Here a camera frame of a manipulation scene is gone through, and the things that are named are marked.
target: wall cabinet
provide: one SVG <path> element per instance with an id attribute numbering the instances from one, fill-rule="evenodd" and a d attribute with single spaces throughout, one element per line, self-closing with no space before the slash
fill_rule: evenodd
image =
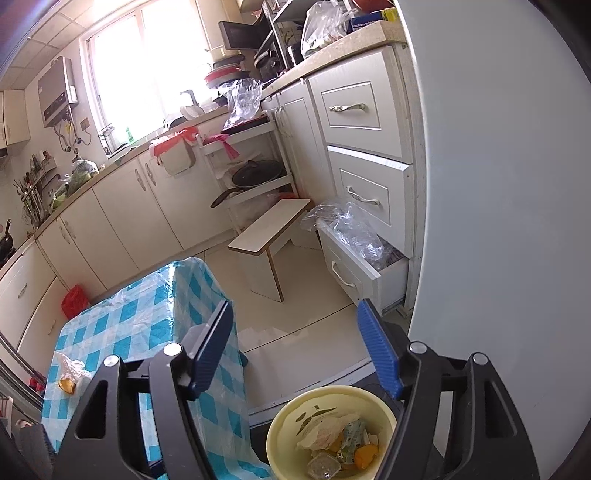
<path id="1" fill-rule="evenodd" d="M 193 167 L 172 177 L 149 151 L 138 159 L 183 250 L 232 228 L 225 209 L 210 207 L 221 189 L 204 161 L 197 159 Z"/>
<path id="2" fill-rule="evenodd" d="M 82 286 L 89 299 L 106 292 L 105 286 L 78 250 L 61 218 L 51 223 L 37 242 L 68 288 Z"/>
<path id="3" fill-rule="evenodd" d="M 78 250 L 107 289 L 139 273 L 92 190 L 72 203 L 60 218 Z"/>
<path id="4" fill-rule="evenodd" d="M 102 179 L 93 190 L 140 271 L 182 250 L 137 158 Z"/>
<path id="5" fill-rule="evenodd" d="M 24 90 L 0 92 L 4 137 L 0 134 L 0 148 L 31 139 Z"/>
<path id="6" fill-rule="evenodd" d="M 14 348 L 55 277 L 39 247 L 32 244 L 0 280 L 0 331 Z"/>
<path id="7" fill-rule="evenodd" d="M 56 278 L 33 314 L 18 353 L 41 375 L 47 376 L 57 338 L 68 319 L 61 311 L 61 301 L 67 290 Z"/>
<path id="8" fill-rule="evenodd" d="M 300 196 L 316 204 L 334 197 L 335 183 L 308 81 L 286 88 L 278 98 L 275 116 Z"/>

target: drawer handle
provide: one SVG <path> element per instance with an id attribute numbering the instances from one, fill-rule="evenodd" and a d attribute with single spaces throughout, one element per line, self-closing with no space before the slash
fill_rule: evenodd
<path id="1" fill-rule="evenodd" d="M 144 189 L 144 191 L 146 192 L 146 185 L 144 185 L 144 181 L 142 180 L 142 177 L 139 176 L 139 171 L 136 168 L 135 169 L 135 178 L 138 179 L 138 183 L 141 185 L 141 187 Z"/>
<path id="2" fill-rule="evenodd" d="M 341 277 L 341 276 L 339 275 L 339 272 L 337 272 L 337 271 L 336 271 L 336 268 L 335 268 L 335 267 L 336 267 L 336 262 L 333 260 L 333 264 L 332 264 L 333 273 L 336 275 L 336 278 L 338 278 L 338 279 L 339 279 L 339 281 L 340 281 L 340 282 L 341 282 L 343 285 L 345 285 L 345 286 L 347 286 L 347 287 L 357 288 L 357 286 L 356 286 L 354 283 L 348 283 L 348 282 L 346 282 L 345 280 L 343 280 L 343 277 Z"/>
<path id="3" fill-rule="evenodd" d="M 71 242 L 70 242 L 70 239 L 69 239 L 69 238 L 66 236 L 66 233 L 65 233 L 65 231 L 64 231 L 64 228 L 63 228 L 61 225 L 60 225 L 60 232 L 61 232 L 61 235 L 62 235 L 62 237 L 64 238 L 64 240 L 65 240 L 66 242 L 68 242 L 69 244 L 71 244 Z"/>
<path id="4" fill-rule="evenodd" d="M 18 293 L 17 298 L 21 298 L 24 294 L 25 294 L 25 290 L 27 289 L 27 283 L 25 283 L 25 286 L 23 288 L 21 288 L 21 291 Z"/>
<path id="5" fill-rule="evenodd" d="M 367 105 L 364 103 L 354 103 L 353 105 L 333 105 L 329 107 L 331 112 L 346 112 L 347 110 L 365 110 Z"/>
<path id="6" fill-rule="evenodd" d="M 358 202 L 373 203 L 374 205 L 380 205 L 380 201 L 378 199 L 364 199 L 361 195 L 356 194 L 351 185 L 347 187 L 347 193 Z"/>
<path id="7" fill-rule="evenodd" d="M 70 234 L 70 236 L 76 240 L 76 236 L 74 235 L 74 232 L 72 231 L 72 229 L 70 228 L 70 224 L 68 223 L 68 220 L 64 220 L 64 225 L 66 226 L 66 230 L 68 230 L 68 233 Z"/>
<path id="8" fill-rule="evenodd" d="M 152 183 L 154 184 L 154 186 L 156 186 L 156 180 L 154 180 L 154 174 L 152 173 L 152 170 L 150 170 L 150 166 L 148 165 L 147 162 L 146 162 L 146 171 L 148 172 L 148 177 L 150 177 L 150 180 L 152 180 Z"/>

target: red bag on floor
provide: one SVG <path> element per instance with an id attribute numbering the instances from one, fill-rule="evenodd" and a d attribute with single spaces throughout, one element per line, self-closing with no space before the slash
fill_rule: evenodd
<path id="1" fill-rule="evenodd" d="M 61 301 L 61 311 L 64 312 L 68 320 L 72 320 L 72 318 L 81 314 L 88 307 L 90 307 L 90 302 L 86 297 L 86 293 L 84 293 L 84 290 L 79 285 L 71 289 Z"/>

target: plastic bag in drawer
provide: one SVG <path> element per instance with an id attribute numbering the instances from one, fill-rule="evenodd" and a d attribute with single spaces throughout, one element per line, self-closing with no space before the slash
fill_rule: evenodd
<path id="1" fill-rule="evenodd" d="M 336 198 L 314 207 L 300 225 L 313 232 L 318 230 L 317 221 L 323 220 L 341 243 L 361 258 L 377 261 L 384 254 L 384 244 L 366 218 L 366 213 L 353 202 Z"/>

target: blue and white tablecloth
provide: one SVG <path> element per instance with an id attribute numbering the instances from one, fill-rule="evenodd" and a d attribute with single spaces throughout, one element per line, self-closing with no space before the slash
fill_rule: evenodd
<path id="1" fill-rule="evenodd" d="M 173 262 L 68 322 L 56 351 L 83 361 L 91 373 L 112 354 L 126 361 L 151 357 L 166 343 L 182 340 L 193 325 L 206 322 L 224 299 L 205 262 L 198 258 Z M 59 378 L 54 359 L 43 402 L 43 425 L 56 450 L 84 390 L 84 385 L 78 385 L 74 395 L 67 395 L 58 386 Z M 140 394 L 139 404 L 148 460 L 158 460 L 161 454 L 150 395 Z M 236 323 L 211 387 L 189 404 L 218 479 L 271 477 L 271 468 L 251 448 Z"/>

